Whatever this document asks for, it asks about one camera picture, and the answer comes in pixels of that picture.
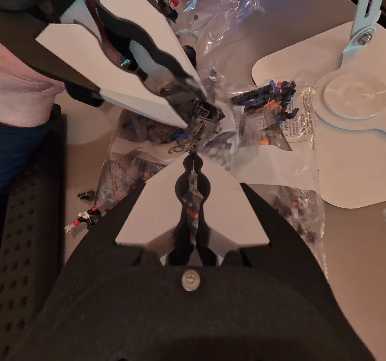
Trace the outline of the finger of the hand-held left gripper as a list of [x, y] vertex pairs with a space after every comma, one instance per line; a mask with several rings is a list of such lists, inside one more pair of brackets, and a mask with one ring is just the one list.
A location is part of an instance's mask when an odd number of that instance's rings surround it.
[[114, 65], [85, 27], [49, 24], [36, 41], [97, 85], [105, 101], [166, 125], [188, 126], [165, 98], [149, 91], [137, 75]]
[[161, 82], [167, 72], [187, 89], [193, 99], [206, 100], [201, 80], [186, 56], [156, 0], [88, 0], [106, 57], [133, 55], [148, 77]]

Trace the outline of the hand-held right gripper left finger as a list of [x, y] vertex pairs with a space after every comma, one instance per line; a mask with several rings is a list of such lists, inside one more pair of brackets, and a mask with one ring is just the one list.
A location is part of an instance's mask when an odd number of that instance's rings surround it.
[[192, 170], [192, 154], [184, 153], [146, 181], [144, 188], [119, 231], [119, 246], [139, 247], [156, 252], [164, 264], [174, 249], [173, 232], [182, 213], [176, 194], [177, 180]]

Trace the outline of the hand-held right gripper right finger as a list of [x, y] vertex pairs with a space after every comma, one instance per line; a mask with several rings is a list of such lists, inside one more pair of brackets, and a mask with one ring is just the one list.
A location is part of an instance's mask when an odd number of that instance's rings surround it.
[[196, 247], [204, 266], [218, 266], [230, 251], [270, 241], [241, 184], [201, 154], [193, 154], [200, 204]]

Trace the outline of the clear bag with white strip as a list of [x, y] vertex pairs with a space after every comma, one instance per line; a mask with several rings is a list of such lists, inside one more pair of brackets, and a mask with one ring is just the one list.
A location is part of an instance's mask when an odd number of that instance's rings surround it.
[[295, 80], [313, 87], [308, 70], [263, 79], [257, 86], [229, 84], [210, 64], [199, 70], [209, 103], [194, 99], [179, 108], [191, 120], [184, 130], [147, 120], [123, 110], [113, 133], [96, 191], [94, 205], [106, 212], [127, 195], [138, 180], [148, 180], [185, 152], [197, 149], [239, 182], [257, 186], [258, 194], [304, 240], [321, 266], [325, 265], [325, 210], [319, 190], [316, 151], [284, 151], [241, 139], [230, 95], [267, 85], [271, 79]]

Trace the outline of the person's left forearm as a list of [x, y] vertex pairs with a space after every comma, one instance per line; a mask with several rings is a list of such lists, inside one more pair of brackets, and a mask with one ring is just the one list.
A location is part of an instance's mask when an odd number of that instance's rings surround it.
[[36, 127], [16, 127], [0, 125], [0, 195], [8, 194], [14, 179], [29, 164], [43, 156], [47, 159], [60, 149], [57, 121], [51, 117], [46, 123]]

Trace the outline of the pile of loose lego pieces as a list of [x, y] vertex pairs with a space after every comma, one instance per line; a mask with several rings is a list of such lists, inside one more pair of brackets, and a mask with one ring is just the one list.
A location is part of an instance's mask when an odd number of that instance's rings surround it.
[[80, 226], [81, 224], [85, 224], [87, 230], [92, 228], [102, 217], [101, 212], [98, 206], [93, 205], [95, 200], [95, 191], [87, 190], [83, 192], [79, 192], [77, 194], [77, 198], [85, 203], [86, 205], [92, 205], [85, 212], [81, 212], [78, 214], [77, 219], [75, 219], [72, 223], [65, 226], [64, 231], [65, 234], [69, 234], [72, 230]]

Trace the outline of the black lego tyre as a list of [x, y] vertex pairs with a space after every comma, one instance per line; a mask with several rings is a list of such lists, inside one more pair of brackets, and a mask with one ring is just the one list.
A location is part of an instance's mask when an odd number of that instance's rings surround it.
[[194, 68], [197, 66], [196, 51], [190, 45], [184, 45], [183, 50]]

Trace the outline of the person's left hand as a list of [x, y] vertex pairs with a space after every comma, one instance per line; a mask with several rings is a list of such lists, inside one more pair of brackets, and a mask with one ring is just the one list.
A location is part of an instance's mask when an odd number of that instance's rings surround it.
[[32, 128], [45, 124], [63, 82], [41, 75], [0, 45], [0, 123]]

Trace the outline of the small clear bag blue pieces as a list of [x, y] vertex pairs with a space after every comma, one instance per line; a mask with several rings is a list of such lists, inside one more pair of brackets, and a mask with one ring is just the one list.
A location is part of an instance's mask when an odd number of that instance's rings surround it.
[[284, 151], [314, 150], [315, 93], [315, 88], [295, 80], [274, 79], [265, 86], [232, 93], [230, 103], [241, 139]]

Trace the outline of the white book stand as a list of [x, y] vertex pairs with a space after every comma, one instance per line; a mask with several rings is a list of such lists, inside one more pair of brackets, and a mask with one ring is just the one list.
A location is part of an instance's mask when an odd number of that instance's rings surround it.
[[355, 209], [385, 202], [385, 28], [383, 0], [359, 0], [344, 23], [259, 59], [255, 83], [302, 70], [316, 77], [316, 159], [322, 198]]

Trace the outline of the black perforated foam pad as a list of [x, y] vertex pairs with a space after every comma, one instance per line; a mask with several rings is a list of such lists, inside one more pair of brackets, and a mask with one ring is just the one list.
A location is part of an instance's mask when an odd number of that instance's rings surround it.
[[14, 360], [60, 271], [63, 257], [66, 117], [54, 104], [49, 132], [14, 181], [3, 218], [0, 356]]

